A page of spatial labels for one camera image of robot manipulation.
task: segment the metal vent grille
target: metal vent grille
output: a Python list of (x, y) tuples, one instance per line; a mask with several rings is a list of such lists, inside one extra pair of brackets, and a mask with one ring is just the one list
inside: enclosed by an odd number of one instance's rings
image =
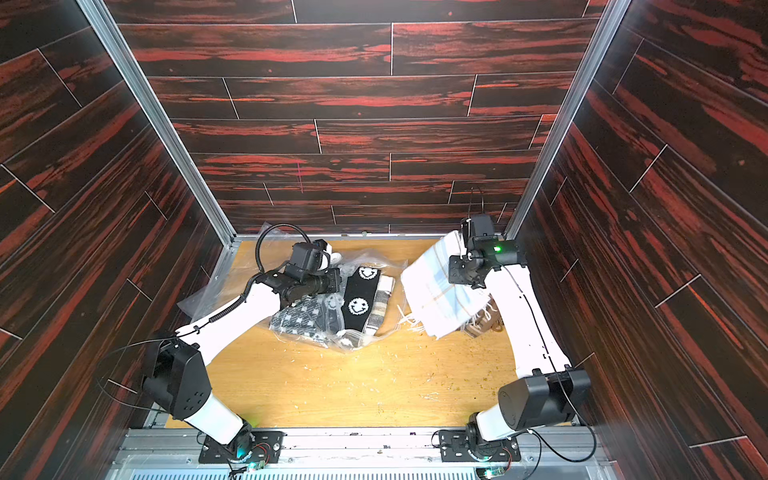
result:
[[(179, 473), (168, 470), (134, 470), (131, 480), (227, 480), (227, 473)], [(435, 468), (429, 472), (361, 472), (347, 468), (312, 472), (256, 472), (237, 476), (237, 480), (475, 480), (471, 468)]]

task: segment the plaid towel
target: plaid towel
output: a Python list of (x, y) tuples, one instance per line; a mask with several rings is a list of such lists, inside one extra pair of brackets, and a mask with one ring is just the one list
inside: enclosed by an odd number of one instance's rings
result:
[(491, 298), (485, 290), (448, 283), (449, 257), (461, 254), (461, 234), (454, 230), (400, 276), (415, 323), (437, 338), (467, 323)]

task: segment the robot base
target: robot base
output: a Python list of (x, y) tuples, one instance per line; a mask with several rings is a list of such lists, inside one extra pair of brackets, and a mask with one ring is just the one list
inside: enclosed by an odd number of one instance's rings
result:
[(495, 440), (482, 445), (477, 445), (470, 452), (468, 431), (462, 430), (438, 430), (437, 436), (440, 443), (440, 458), (444, 462), (509, 462), (509, 457), (504, 449), (512, 455), (513, 462), (520, 462), (520, 448), (515, 439)]
[(197, 460), (201, 464), (211, 463), (223, 463), (229, 462), (232, 466), (245, 466), (249, 463), (258, 463), (261, 460), (266, 460), (264, 457), (264, 451), (256, 447), (256, 445), (262, 445), (270, 456), (267, 463), (277, 463), (280, 459), (280, 452), (283, 451), (283, 432), (259, 432), (254, 430), (251, 432), (253, 436), (251, 444), (251, 456), (247, 459), (236, 462), (232, 455), (221, 446), (219, 442), (212, 439), (210, 436), (205, 435), (203, 441), (203, 449), (200, 451), (200, 457)]

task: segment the wooden floor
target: wooden floor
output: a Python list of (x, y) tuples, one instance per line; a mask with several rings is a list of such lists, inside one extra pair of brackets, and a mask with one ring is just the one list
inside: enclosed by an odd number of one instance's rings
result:
[[(399, 263), (412, 262), (434, 242), (345, 240), (333, 247), (374, 248)], [(264, 252), (267, 268), (270, 260), (279, 264), (286, 258), (269, 258), (274, 247)], [(254, 242), (241, 244), (221, 302), (242, 292), (253, 275), (253, 248)], [(397, 326), (395, 302), (402, 302), (402, 290), (390, 300), (384, 333)], [(262, 427), (464, 425), (471, 413), (497, 402), (499, 387), (516, 379), (506, 332), (477, 339), (454, 332), (435, 340), (406, 328), (354, 353), (338, 353), (285, 341), (256, 326), (219, 354), (208, 374), (217, 397)], [(170, 420), (167, 426), (187, 424)]]

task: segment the side wall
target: side wall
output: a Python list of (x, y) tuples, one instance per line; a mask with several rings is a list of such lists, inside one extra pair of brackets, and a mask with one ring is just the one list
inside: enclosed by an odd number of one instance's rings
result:
[[(97, 360), (183, 321), (221, 245), (74, 0), (4, 2), (0, 45), (0, 478), (100, 478), (134, 410)], [(99, 373), (136, 390), (140, 355)]]
[(525, 221), (627, 479), (768, 478), (766, 22), (633, 2)]

